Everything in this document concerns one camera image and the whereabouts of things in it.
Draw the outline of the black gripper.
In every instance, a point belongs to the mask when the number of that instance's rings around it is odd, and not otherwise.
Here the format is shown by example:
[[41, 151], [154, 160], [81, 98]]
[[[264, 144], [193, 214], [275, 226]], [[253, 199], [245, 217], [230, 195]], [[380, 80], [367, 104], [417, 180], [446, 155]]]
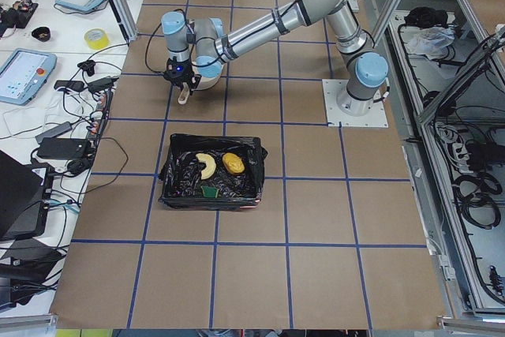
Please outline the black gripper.
[[[189, 92], [192, 95], [196, 91], [196, 75], [193, 72], [193, 66], [189, 59], [178, 61], [177, 58], [168, 58], [166, 69], [163, 72], [163, 78], [172, 85], [189, 85]], [[174, 94], [179, 96], [181, 88], [174, 86]]]

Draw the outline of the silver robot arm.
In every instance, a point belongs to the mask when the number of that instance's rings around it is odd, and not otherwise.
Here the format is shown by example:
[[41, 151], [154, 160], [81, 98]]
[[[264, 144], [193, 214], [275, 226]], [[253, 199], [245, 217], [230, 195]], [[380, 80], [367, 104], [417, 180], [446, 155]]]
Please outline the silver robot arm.
[[218, 79], [223, 65], [285, 36], [299, 27], [325, 20], [350, 75], [338, 92], [338, 108], [354, 117], [369, 112], [388, 74], [388, 64], [374, 51], [372, 37], [362, 29], [348, 0], [290, 0], [238, 30], [225, 33], [219, 18], [189, 20], [181, 10], [165, 13], [160, 22], [168, 58], [160, 74], [180, 89], [180, 103], [202, 78]]

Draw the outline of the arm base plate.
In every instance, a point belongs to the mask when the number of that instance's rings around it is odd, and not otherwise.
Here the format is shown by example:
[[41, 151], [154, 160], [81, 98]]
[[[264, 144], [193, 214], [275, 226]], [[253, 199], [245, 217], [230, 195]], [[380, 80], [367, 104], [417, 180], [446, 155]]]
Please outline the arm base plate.
[[323, 79], [327, 125], [350, 128], [387, 128], [382, 94], [377, 89], [370, 100], [352, 98], [346, 90], [348, 80]]

